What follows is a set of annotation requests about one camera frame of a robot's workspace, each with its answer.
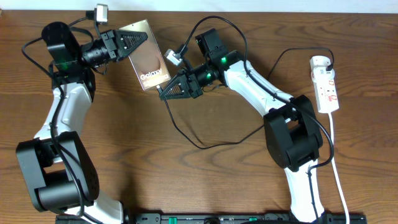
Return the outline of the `Galaxy S25 Ultra smartphone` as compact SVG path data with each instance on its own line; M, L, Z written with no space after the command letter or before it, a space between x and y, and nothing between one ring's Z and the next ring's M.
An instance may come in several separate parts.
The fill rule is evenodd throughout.
M143 32L147 39L129 55L134 71L144 91L170 80L163 56L147 19L120 28Z

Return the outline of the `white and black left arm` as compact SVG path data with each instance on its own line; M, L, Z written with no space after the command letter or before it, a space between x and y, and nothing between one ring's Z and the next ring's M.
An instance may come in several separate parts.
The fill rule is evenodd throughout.
M98 68L128 57L145 32L107 30L81 45L75 23L53 22L40 39L52 61L44 70L52 81L53 102L34 138L20 142L16 156L33 207L88 223L134 223L130 211L107 196L80 139L95 95Z

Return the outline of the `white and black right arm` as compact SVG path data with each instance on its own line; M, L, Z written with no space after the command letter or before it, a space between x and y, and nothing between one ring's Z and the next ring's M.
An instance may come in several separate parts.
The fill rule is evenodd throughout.
M185 44L177 51L166 51L167 60L176 66L183 63L184 67L159 91L160 99L197 98L203 94L203 87L215 80L239 93L263 117L267 150L287 176L291 214L299 222L319 222L324 208L316 169L325 130L315 117L311 101L272 85L254 69L246 53L229 51L216 29L195 39L204 63L192 67L185 58Z

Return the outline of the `white power strip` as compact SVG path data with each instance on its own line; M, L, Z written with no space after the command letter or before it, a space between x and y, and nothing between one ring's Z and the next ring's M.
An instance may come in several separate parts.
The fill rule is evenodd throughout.
M328 57L316 55L310 59L310 68L327 67L331 65ZM319 113L332 113L339 109L338 97L336 92L335 78L321 83L314 83L317 110Z

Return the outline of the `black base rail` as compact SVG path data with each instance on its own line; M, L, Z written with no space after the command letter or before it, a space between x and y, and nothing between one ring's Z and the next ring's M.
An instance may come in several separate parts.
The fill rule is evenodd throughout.
M365 215L349 215L349 223L367 224ZM133 219L137 224L238 224L238 223L306 223L296 220L288 213L265 213L257 215L161 215L158 213L141 213ZM56 224L66 223L89 223L81 218L71 215L57 215ZM346 223L344 215L324 213L319 222L312 223Z

